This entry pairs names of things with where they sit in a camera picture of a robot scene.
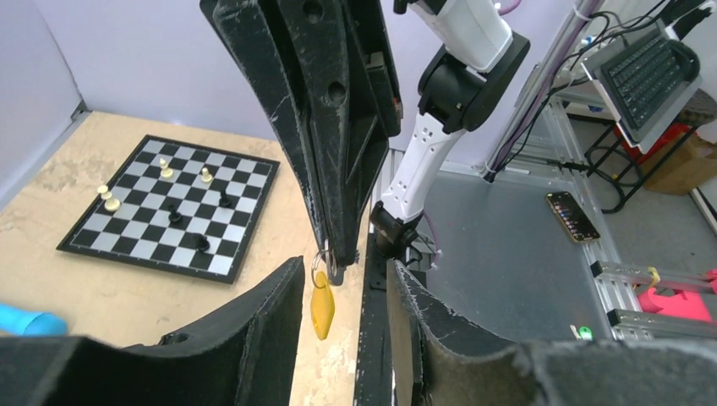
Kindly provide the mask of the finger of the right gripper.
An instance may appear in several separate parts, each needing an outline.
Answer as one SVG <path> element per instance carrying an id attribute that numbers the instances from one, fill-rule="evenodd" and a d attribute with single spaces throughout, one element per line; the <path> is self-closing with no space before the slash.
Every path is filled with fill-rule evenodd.
<path id="1" fill-rule="evenodd" d="M 280 3 L 200 1 L 199 7 L 256 95 L 298 181 L 317 247 L 328 250 L 308 92 Z"/>
<path id="2" fill-rule="evenodd" d="M 300 72 L 298 140 L 319 247 L 355 261 L 361 217 L 401 130 L 401 100 L 379 1 L 280 1 Z"/>

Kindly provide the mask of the yellow tag keyring with keys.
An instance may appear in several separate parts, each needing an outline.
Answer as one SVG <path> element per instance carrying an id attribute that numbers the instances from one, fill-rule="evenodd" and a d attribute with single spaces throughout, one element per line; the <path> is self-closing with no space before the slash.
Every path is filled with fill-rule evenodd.
<path id="1" fill-rule="evenodd" d="M 336 274 L 337 264 L 327 245 L 315 255 L 310 268 L 313 290 L 309 309 L 315 335 L 320 341 L 327 339 L 335 315 L 331 278 Z"/>

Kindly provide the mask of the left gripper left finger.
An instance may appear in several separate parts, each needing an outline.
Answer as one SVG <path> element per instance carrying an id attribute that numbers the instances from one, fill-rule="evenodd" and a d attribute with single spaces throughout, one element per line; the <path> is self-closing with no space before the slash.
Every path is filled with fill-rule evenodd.
<path id="1" fill-rule="evenodd" d="M 304 296 L 287 259 L 244 294 L 160 342 L 116 348 L 89 337 L 5 337 L 4 405 L 286 405 Z"/>

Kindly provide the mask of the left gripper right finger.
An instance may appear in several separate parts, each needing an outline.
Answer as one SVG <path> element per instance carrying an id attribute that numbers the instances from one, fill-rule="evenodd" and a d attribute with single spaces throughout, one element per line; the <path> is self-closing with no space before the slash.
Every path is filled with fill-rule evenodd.
<path id="1" fill-rule="evenodd" d="M 401 263 L 387 266 L 400 405 L 713 405 L 708 340 L 516 343 L 449 309 Z"/>

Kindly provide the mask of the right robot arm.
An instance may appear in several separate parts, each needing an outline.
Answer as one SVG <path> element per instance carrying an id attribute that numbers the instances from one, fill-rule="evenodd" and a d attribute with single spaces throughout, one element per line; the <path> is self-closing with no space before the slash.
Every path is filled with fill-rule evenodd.
<path id="1" fill-rule="evenodd" d="M 202 1 L 200 11 L 255 93 L 304 196 L 326 261 L 355 261 L 360 219 L 402 100 L 377 1 Z M 530 47 L 491 1 L 396 1 L 440 38 L 419 81 L 413 140 L 377 217 L 388 244 L 413 240 L 428 188 L 455 142 L 493 113 Z"/>

